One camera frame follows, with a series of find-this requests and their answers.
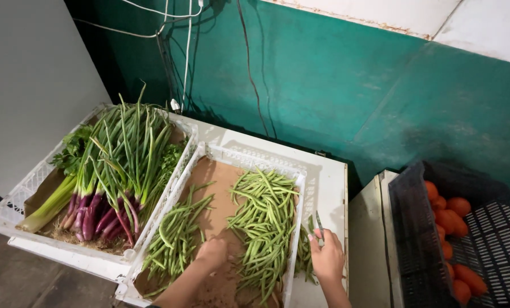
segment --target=human hand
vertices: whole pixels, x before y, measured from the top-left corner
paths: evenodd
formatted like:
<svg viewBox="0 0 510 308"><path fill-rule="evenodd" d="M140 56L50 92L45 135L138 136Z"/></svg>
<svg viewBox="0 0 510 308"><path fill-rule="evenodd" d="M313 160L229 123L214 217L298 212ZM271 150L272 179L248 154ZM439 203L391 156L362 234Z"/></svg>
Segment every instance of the human hand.
<svg viewBox="0 0 510 308"><path fill-rule="evenodd" d="M205 263L209 272L217 270L227 260L228 248L222 238L212 238L203 243L196 255L197 262Z"/></svg>
<svg viewBox="0 0 510 308"><path fill-rule="evenodd" d="M315 229L314 233L321 238L320 229ZM312 265L314 273L321 282L341 283L342 269L344 268L344 251L339 238L329 229L323 229L325 243L320 247L318 239L312 234L308 234L310 240L310 250L312 252Z"/></svg>

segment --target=teal wall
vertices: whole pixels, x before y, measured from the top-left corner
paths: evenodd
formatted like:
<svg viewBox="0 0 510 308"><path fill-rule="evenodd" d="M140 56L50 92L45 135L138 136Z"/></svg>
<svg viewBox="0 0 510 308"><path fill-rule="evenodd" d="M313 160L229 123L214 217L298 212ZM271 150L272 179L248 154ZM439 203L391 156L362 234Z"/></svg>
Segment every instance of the teal wall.
<svg viewBox="0 0 510 308"><path fill-rule="evenodd" d="M94 3L97 22L117 29L149 35L163 21L118 0ZM164 11L163 1L136 3ZM251 73L272 138L352 161L362 185L384 168L431 158L510 186L509 62L263 1L241 3ZM170 8L185 14L188 2ZM235 1L215 1L193 23L189 115L264 134ZM143 79L145 101L165 102L168 83L155 39L78 27L84 39L108 39L124 92L137 95ZM165 32L182 79L188 22ZM351 197L360 188L355 184Z"/></svg>

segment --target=white cable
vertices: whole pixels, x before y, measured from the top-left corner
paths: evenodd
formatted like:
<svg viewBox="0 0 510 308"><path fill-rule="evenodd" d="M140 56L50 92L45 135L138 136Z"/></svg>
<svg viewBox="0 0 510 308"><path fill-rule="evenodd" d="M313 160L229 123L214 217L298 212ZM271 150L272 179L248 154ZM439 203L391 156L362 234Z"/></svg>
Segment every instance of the white cable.
<svg viewBox="0 0 510 308"><path fill-rule="evenodd" d="M189 14L192 14L192 0L190 0ZM181 115L183 114L183 108L185 106L186 77L188 76L188 51L190 49L190 33L192 33L192 18L191 17L189 18L189 21L188 21L188 42L186 42L186 67L185 67L185 81L183 82L183 102L181 103Z"/></svg>
<svg viewBox="0 0 510 308"><path fill-rule="evenodd" d="M90 24L92 26L103 28L103 29L107 29L107 30L110 30L110 31L120 32L120 33L124 33L124 34L129 34L129 35L136 36L136 37L142 37L144 39L153 39L153 38L155 38L157 36L157 34L153 34L153 35L141 35L141 34L135 34L135 33L127 32L127 31L116 30L116 29L112 29L112 28L109 28L109 27L105 27L105 26L94 24L94 23L90 23L88 21L81 20L81 19L78 19L78 18L73 18L73 20L81 21L82 23Z"/></svg>
<svg viewBox="0 0 510 308"><path fill-rule="evenodd" d="M169 16L169 17L178 17L178 18L181 18L181 17L196 17L196 16L198 16L202 12L202 7L200 6L199 7L199 12L196 15L192 15L192 2L190 2L190 12L189 12L188 15L185 15L185 16L175 16L175 15L167 14L167 10L166 10L165 13L162 13L160 11L156 11L156 10L153 10L153 9L142 7L141 5L135 4L135 3L131 2L131 1L128 1L128 0L122 0L122 1L125 2L125 3L128 3L128 4L131 4L131 5L135 5L136 7L140 8L140 9L143 9L143 10L152 11L152 12L155 12L155 13L158 13L158 14L165 15L166 17L167 16Z"/></svg>

